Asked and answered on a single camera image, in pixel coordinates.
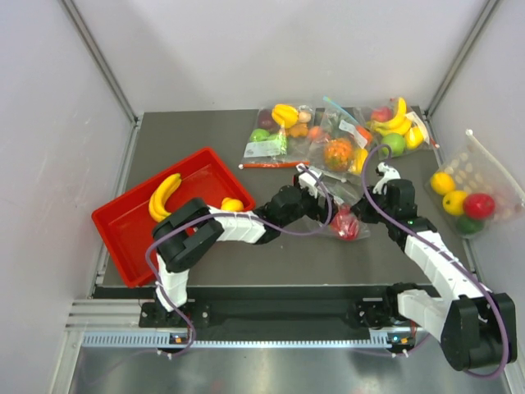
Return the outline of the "zip bag with bananas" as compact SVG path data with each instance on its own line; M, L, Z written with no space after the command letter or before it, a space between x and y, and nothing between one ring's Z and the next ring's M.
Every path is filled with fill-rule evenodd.
M332 194L332 203L337 208L337 213L331 223L324 227L320 233L323 236L337 238L343 241L358 241L368 238L371 232L368 225L362 223L351 207L360 199L360 194L350 183L337 181L327 178L324 185L329 193Z

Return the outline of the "red fake dragon fruit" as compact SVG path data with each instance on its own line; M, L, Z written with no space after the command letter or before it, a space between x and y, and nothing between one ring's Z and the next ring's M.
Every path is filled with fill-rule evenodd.
M354 241L359 236L359 221L346 205L339 207L331 222L332 231L344 241Z

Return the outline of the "yellow fake lemon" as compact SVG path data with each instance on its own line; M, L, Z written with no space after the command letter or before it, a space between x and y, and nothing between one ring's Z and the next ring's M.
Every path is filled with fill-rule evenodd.
M229 212L242 212L244 210L244 204L239 199L226 197L221 202L221 210Z

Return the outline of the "yellow fake banana bunch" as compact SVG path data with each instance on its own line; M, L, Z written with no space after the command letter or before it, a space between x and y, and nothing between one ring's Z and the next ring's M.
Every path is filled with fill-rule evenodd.
M153 192L148 202L148 212L155 222L161 222L171 215L166 210L166 202L179 188L181 183L180 173L168 176Z

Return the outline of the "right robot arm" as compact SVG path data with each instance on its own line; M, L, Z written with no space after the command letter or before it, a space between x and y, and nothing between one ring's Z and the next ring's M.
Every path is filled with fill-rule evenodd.
M393 285L383 304L385 319L400 325L413 320L438 340L450 364L475 378L499 377L518 356L515 304L506 293L480 283L448 250L436 227L418 216L413 183L395 170L364 190L351 208L365 223L383 223L389 237L431 281L434 298L414 284Z

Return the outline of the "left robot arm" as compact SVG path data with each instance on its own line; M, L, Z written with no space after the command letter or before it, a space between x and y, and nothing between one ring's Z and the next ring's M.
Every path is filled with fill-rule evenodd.
M193 198L153 229L146 257L157 257L157 315L171 326L184 320L189 271L217 242L264 245L301 218L326 227L337 213L333 195L302 186L284 186L269 202L241 213Z

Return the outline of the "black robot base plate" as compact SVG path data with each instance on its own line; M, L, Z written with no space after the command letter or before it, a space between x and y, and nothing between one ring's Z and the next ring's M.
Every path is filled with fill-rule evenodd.
M397 314L388 286L192 286L186 300L159 295L141 307L142 328L183 327L188 318L197 329L227 321L298 321L300 324L334 320L344 328L383 328L406 321Z

